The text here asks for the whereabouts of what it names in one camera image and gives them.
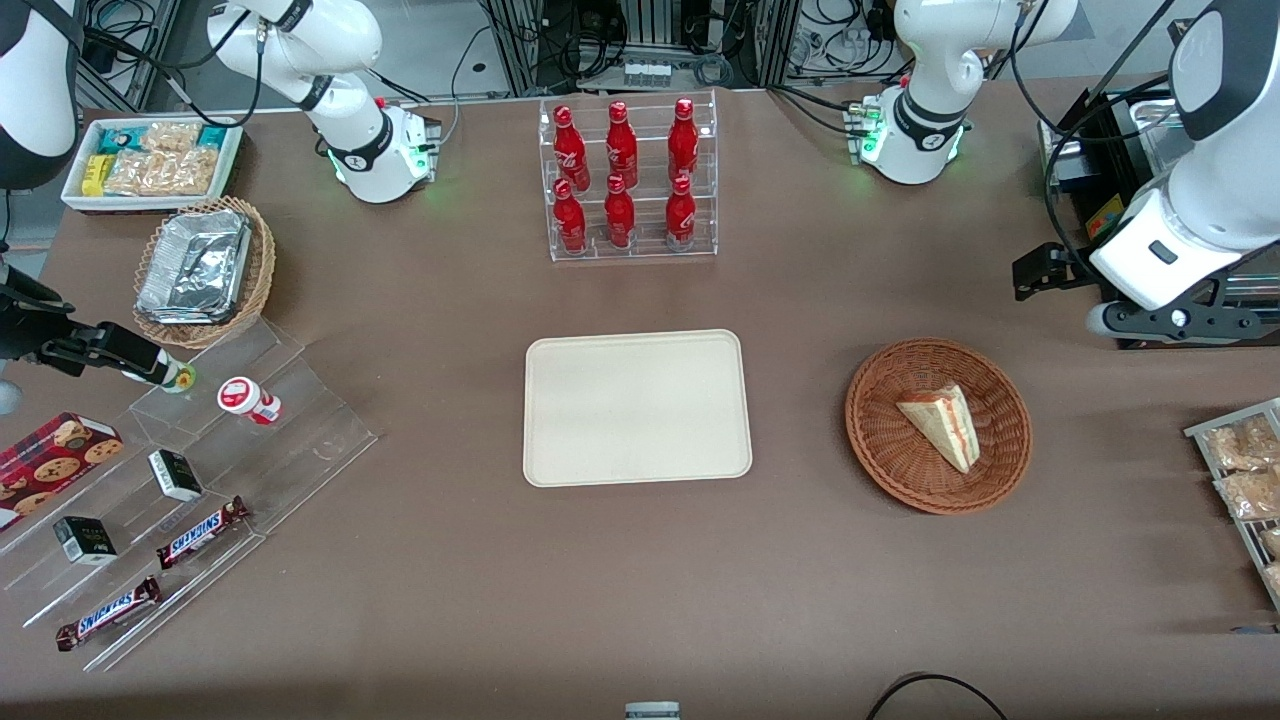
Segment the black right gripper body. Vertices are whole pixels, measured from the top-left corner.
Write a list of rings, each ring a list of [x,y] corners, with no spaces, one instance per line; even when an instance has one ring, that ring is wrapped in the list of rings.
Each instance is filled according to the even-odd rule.
[[[79,366],[76,363],[49,356],[44,351],[45,345],[74,336],[78,323],[70,319],[73,306],[63,302],[49,287],[5,263],[1,292],[1,360],[23,360],[78,377]]]

